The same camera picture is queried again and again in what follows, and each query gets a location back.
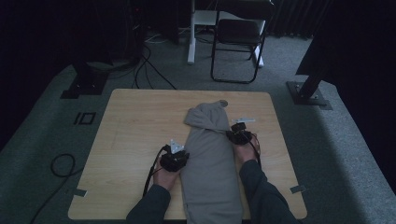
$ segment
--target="dark sleeve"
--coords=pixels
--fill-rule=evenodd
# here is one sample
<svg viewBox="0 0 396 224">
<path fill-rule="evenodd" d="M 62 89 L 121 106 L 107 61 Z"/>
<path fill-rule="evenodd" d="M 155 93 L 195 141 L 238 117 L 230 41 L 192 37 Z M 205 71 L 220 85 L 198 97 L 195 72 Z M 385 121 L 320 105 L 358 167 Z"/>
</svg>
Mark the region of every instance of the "dark sleeve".
<svg viewBox="0 0 396 224">
<path fill-rule="evenodd" d="M 277 188 L 268 183 L 259 164 L 246 161 L 239 172 L 247 196 L 252 224 L 299 223 Z"/>
<path fill-rule="evenodd" d="M 152 185 L 145 197 L 129 212 L 126 221 L 128 224 L 163 223 L 170 201 L 171 195 L 168 190 L 159 185 Z"/>
</svg>

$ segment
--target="hand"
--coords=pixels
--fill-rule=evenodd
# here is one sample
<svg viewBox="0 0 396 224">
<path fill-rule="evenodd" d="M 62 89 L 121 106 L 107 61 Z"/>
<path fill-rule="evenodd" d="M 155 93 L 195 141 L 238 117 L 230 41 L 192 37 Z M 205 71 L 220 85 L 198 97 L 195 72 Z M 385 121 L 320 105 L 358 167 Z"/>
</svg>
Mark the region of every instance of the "hand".
<svg viewBox="0 0 396 224">
<path fill-rule="evenodd" d="M 154 171 L 154 184 L 162 186 L 163 188 L 170 191 L 175 185 L 177 177 L 180 175 L 180 170 L 178 170 L 177 172 L 169 172 L 163 169 L 160 165 L 160 159 L 161 158 L 158 158 L 157 169 L 155 169 Z"/>
<path fill-rule="evenodd" d="M 259 141 L 257 140 L 257 135 L 252 134 L 252 138 L 250 140 L 250 143 L 258 150 L 260 154 L 260 145 Z M 245 163 L 245 161 L 250 161 L 250 160 L 257 160 L 256 154 L 254 152 L 254 148 L 250 143 L 247 143 L 245 145 L 239 146 L 239 145 L 233 145 L 233 151 L 235 152 L 235 155 L 238 157 L 238 159 L 241 161 L 241 163 Z"/>
</svg>

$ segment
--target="stand base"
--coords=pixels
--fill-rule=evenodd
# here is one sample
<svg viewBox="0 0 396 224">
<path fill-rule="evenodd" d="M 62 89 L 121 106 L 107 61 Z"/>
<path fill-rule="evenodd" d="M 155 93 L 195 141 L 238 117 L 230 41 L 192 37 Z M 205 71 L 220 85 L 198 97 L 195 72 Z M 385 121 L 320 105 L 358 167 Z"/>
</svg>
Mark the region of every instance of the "stand base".
<svg viewBox="0 0 396 224">
<path fill-rule="evenodd" d="M 106 85 L 108 73 L 95 74 L 92 83 L 87 86 L 79 85 L 79 78 L 76 76 L 69 90 L 62 93 L 61 99 L 77 99 L 80 95 L 101 95 Z"/>
<path fill-rule="evenodd" d="M 303 82 L 286 82 L 288 85 L 291 97 L 296 105 L 318 105 L 322 110 L 332 110 L 332 106 L 328 100 L 325 100 L 317 89 L 314 94 L 308 99 L 302 98 L 299 94 L 300 88 L 304 85 Z"/>
</svg>

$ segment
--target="gray carpet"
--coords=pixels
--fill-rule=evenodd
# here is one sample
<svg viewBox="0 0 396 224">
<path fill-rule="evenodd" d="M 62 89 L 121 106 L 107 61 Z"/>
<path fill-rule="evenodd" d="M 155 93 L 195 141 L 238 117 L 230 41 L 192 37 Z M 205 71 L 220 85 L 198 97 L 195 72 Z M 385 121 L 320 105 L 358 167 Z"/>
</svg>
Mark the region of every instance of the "gray carpet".
<svg viewBox="0 0 396 224">
<path fill-rule="evenodd" d="M 211 39 L 210 35 L 198 37 Z M 273 98 L 295 173 L 301 185 L 308 216 L 303 223 L 396 223 L 396 197 L 379 171 L 361 134 L 348 114 L 336 88 L 322 82 L 319 89 L 333 110 L 318 106 L 295 105 L 287 81 L 304 81 L 295 76 L 310 40 L 268 37 L 264 68 L 248 85 L 218 83 L 211 80 L 210 45 L 197 42 L 195 64 L 187 65 L 189 41 L 181 35 L 175 45 L 161 38 L 147 43 L 149 61 L 180 90 L 265 91 Z M 227 61 L 233 60 L 226 55 Z M 101 63 L 94 66 L 106 68 Z M 247 76 L 251 62 L 228 63 L 220 73 Z M 53 158 L 71 153 L 76 168 L 84 166 L 111 92 L 131 88 L 137 69 L 110 74 L 102 95 L 60 99 L 76 75 L 66 67 L 55 77 L 34 109 L 0 154 L 0 217 L 9 223 L 29 223 L 35 212 L 63 182 L 50 170 Z M 143 66 L 137 78 L 142 89 L 172 89 L 150 67 Z M 92 125 L 75 124 L 78 113 L 96 112 Z M 67 174 L 71 161 L 56 162 L 60 174 Z M 38 214 L 35 223 L 76 223 L 67 217 L 72 190 L 80 175 L 70 177 Z M 77 223 L 123 223 L 123 221 L 79 221 Z"/>
</svg>

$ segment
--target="black chair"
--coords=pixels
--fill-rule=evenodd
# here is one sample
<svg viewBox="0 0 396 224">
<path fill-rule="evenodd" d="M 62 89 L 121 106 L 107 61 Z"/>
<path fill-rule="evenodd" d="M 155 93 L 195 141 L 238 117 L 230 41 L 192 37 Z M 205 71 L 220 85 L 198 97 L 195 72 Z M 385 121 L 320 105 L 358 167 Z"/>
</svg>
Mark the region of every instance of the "black chair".
<svg viewBox="0 0 396 224">
<path fill-rule="evenodd" d="M 228 12 L 242 20 L 222 19 L 220 12 Z M 256 79 L 259 69 L 262 47 L 264 45 L 266 29 L 275 13 L 275 6 L 270 0 L 219 0 L 215 34 L 212 46 L 212 64 L 210 76 L 215 81 L 248 84 Z M 256 21 L 265 21 L 263 29 Z M 226 45 L 245 46 L 249 49 L 218 49 L 217 42 Z M 255 64 L 253 78 L 250 80 L 221 79 L 213 75 L 216 50 L 249 52 L 248 60 L 253 58 L 256 48 L 260 51 Z"/>
</svg>

